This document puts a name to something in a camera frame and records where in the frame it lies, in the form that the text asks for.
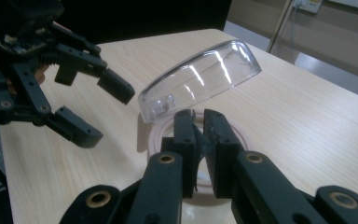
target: round transparent lid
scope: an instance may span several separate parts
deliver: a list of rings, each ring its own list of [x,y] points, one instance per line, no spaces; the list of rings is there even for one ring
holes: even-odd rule
[[[230,40],[196,54],[152,81],[139,95],[145,123],[165,118],[261,72],[245,43]]]

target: black mechanical linkage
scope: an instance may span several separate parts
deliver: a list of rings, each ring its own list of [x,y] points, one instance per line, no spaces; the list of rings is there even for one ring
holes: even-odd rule
[[[150,158],[144,177],[119,193],[115,208],[95,210],[106,222],[92,223],[180,223],[182,198],[192,196],[205,156],[214,195],[231,199],[237,223],[358,224],[358,194],[337,186],[321,187],[315,197],[303,193],[266,155],[245,150],[223,114],[206,109],[204,117],[200,134],[190,110],[176,113],[173,137],[163,138],[161,152]],[[84,198],[93,194],[85,192],[61,223],[93,216],[93,209],[84,209]]]
[[[65,107],[51,113],[34,78],[36,69],[43,64],[59,65],[55,81],[68,86],[77,72],[97,77],[98,85],[123,104],[135,92],[107,68],[98,46],[53,22],[62,13],[59,0],[0,0],[0,124],[46,124],[80,147],[94,147],[103,135]],[[8,80],[15,92],[8,89]]]

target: light wood tabletop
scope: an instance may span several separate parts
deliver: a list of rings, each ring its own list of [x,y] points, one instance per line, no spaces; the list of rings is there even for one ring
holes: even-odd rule
[[[71,87],[55,83],[51,66],[41,87],[53,110],[67,106],[104,136],[85,149],[48,127],[0,126],[15,223],[59,223],[83,190],[124,189],[139,180],[147,164],[146,153],[137,151],[139,93],[179,62],[229,39],[202,30],[100,45],[109,67],[136,91],[127,105],[95,77],[78,74]],[[252,149],[269,156],[298,189],[314,195],[320,186],[338,185],[358,193],[358,95],[249,47],[263,71],[194,108],[236,120]],[[229,203],[185,207],[182,223],[202,223],[197,218],[205,214],[204,223],[234,223],[229,209]]]

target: floor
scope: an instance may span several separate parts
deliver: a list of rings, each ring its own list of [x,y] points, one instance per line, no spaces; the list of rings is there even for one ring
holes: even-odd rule
[[[257,35],[253,32],[245,30],[229,21],[226,24],[225,32],[262,50],[266,50],[267,46],[269,45],[269,39],[265,38],[264,36]],[[300,53],[299,56],[296,58],[295,65],[310,71],[315,76],[322,77],[332,83],[337,84],[342,88],[345,88],[358,94],[358,77],[353,74],[345,72],[339,68],[331,66],[330,64],[321,62],[302,53]],[[1,145],[0,167],[4,169]]]
[[[268,38],[243,29],[229,21],[226,23],[225,32],[262,50],[266,50],[269,45]],[[322,77],[348,91],[358,94],[358,76],[354,74],[312,58],[304,53],[298,55],[295,65],[308,70],[315,76]]]

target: robotic hand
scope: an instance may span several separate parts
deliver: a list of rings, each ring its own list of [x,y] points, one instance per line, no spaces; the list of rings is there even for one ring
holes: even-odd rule
[[[55,81],[70,86],[77,72],[98,77],[98,85],[123,104],[133,87],[101,59],[101,49],[54,23],[64,8],[59,0],[0,0],[0,124],[12,120],[47,125],[80,147],[94,147],[102,134],[62,107],[54,114],[34,72],[57,64]],[[16,94],[7,88],[7,79]]]

